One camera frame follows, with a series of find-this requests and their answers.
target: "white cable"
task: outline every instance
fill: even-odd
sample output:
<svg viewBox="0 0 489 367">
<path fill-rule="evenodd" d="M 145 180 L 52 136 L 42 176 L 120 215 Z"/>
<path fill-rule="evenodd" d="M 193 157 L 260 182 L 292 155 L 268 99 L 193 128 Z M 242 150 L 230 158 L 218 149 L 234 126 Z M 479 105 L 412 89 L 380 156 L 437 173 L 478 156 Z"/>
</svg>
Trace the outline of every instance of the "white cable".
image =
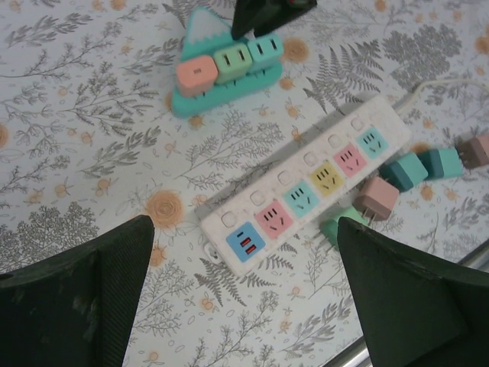
<svg viewBox="0 0 489 367">
<path fill-rule="evenodd" d="M 401 107 L 396 109 L 396 112 L 401 115 L 405 112 L 419 97 L 419 94 L 425 89 L 427 86 L 442 86 L 444 84 L 453 84 L 453 83 L 464 83 L 471 84 L 473 86 L 478 86 L 479 88 L 485 89 L 489 93 L 489 86 L 482 82 L 478 82 L 476 80 L 470 79 L 443 79 L 443 80 L 428 80 L 426 82 L 421 83 L 415 90 L 411 97 L 402 104 Z"/>
</svg>

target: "red usb port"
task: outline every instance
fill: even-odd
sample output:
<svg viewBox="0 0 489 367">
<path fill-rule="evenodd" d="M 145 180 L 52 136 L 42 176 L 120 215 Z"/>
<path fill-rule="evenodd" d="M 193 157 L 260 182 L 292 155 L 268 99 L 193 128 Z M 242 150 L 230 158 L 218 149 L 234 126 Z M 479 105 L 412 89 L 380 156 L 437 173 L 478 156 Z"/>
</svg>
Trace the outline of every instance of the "red usb port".
<svg viewBox="0 0 489 367">
<path fill-rule="evenodd" d="M 241 247 L 245 247 L 250 242 L 251 242 L 250 238 L 247 237 L 245 240 L 241 241 Z"/>
<path fill-rule="evenodd" d="M 246 249 L 246 254 L 247 254 L 247 255 L 250 255 L 250 254 L 251 254 L 251 253 L 252 253 L 254 250 L 256 250 L 256 249 L 257 249 L 257 246 L 252 245 L 252 246 L 250 246 L 250 247 L 248 247 L 248 248 Z"/>
</svg>

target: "white power strip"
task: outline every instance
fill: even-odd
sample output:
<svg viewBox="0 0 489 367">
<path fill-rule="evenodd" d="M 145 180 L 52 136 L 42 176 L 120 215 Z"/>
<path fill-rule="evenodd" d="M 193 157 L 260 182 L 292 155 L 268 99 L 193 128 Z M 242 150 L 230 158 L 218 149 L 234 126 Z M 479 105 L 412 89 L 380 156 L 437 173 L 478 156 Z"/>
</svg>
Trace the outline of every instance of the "white power strip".
<svg viewBox="0 0 489 367">
<path fill-rule="evenodd" d="M 410 130 L 375 96 L 202 220 L 227 266 L 247 274 L 399 151 Z"/>
</svg>

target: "floral tablecloth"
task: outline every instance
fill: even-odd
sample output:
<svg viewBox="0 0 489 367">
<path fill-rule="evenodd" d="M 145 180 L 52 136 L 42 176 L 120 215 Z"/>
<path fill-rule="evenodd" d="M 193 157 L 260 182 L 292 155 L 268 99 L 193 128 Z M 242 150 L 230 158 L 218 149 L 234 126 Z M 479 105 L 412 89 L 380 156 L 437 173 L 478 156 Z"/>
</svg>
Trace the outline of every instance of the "floral tablecloth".
<svg viewBox="0 0 489 367">
<path fill-rule="evenodd" d="M 363 92 L 395 103 L 423 80 L 487 81 L 489 2 L 319 3 L 278 31 L 276 86 L 182 120 L 170 101 L 186 20 L 195 5 L 229 20 L 232 0 L 0 1 L 0 271 L 146 213 L 157 234 L 125 365 L 316 367 L 358 338 L 317 223 L 236 278 L 204 254 L 199 213 Z M 403 117 L 414 151 L 451 146 L 488 130 L 489 94 L 428 88 Z M 419 185 L 374 228 L 459 260 L 489 237 L 489 170 Z"/>
</svg>

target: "metal rail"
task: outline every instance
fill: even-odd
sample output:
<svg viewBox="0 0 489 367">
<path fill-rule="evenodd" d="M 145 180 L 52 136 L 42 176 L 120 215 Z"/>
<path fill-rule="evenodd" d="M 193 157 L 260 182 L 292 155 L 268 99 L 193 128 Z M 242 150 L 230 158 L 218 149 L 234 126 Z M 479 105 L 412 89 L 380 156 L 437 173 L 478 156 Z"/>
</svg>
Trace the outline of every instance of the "metal rail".
<svg viewBox="0 0 489 367">
<path fill-rule="evenodd" d="M 480 269 L 485 265 L 487 266 L 488 262 L 489 239 L 458 263 L 467 268 Z M 357 339 L 323 367 L 373 367 L 364 337 Z"/>
</svg>

